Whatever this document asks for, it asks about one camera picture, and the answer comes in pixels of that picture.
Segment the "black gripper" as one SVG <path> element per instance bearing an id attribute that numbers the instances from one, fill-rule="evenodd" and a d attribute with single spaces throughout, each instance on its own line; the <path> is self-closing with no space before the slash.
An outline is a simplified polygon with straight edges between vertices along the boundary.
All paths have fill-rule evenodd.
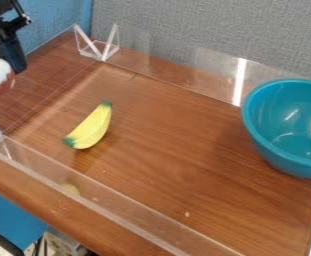
<path id="1" fill-rule="evenodd" d="M 3 15 L 14 10 L 18 16 L 7 21 Z M 17 31 L 33 22 L 19 0 L 0 0 L 0 59 L 11 65 L 15 73 L 27 69 L 27 58 L 17 36 Z"/>

